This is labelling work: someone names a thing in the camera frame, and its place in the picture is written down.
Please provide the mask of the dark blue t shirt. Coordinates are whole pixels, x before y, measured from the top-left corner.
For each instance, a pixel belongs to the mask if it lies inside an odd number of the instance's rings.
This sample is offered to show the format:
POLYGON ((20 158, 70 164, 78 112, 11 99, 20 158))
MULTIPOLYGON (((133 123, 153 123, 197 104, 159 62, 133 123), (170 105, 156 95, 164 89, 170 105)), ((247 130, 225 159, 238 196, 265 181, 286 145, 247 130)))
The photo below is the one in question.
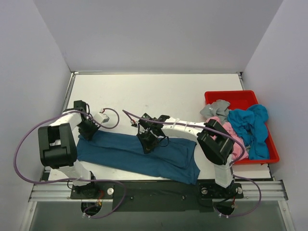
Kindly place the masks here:
POLYGON ((79 136, 77 158, 92 164, 195 185, 200 173, 194 159, 195 147, 194 141, 171 138, 145 154, 136 136, 99 130, 90 141, 79 136))

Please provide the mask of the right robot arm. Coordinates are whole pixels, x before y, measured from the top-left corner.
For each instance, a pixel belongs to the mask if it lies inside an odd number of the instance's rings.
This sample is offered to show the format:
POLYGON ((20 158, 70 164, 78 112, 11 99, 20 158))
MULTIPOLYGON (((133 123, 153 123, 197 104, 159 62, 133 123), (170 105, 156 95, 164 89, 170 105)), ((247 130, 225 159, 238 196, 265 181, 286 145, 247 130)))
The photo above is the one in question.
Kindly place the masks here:
POLYGON ((232 192, 234 176, 232 170, 233 146, 235 141, 216 120, 189 122, 167 115, 152 118, 144 114, 137 122, 137 137, 145 154, 160 143, 158 138, 176 137, 197 142, 205 157, 214 165, 215 192, 226 197, 232 192))

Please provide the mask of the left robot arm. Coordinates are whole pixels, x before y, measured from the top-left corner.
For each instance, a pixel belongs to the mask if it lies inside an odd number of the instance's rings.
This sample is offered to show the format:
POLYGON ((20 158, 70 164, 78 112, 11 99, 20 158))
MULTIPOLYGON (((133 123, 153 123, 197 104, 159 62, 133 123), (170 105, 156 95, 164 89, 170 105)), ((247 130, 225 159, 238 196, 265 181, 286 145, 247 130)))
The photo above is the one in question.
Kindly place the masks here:
POLYGON ((45 167, 64 173, 75 187, 81 187, 87 198, 98 195, 99 186, 90 181, 94 179, 91 171, 86 170, 77 160, 77 147, 73 130, 87 141, 91 140, 98 126, 90 120, 89 106, 79 100, 73 108, 64 111, 61 116, 48 126, 38 129, 38 143, 41 163, 45 167))

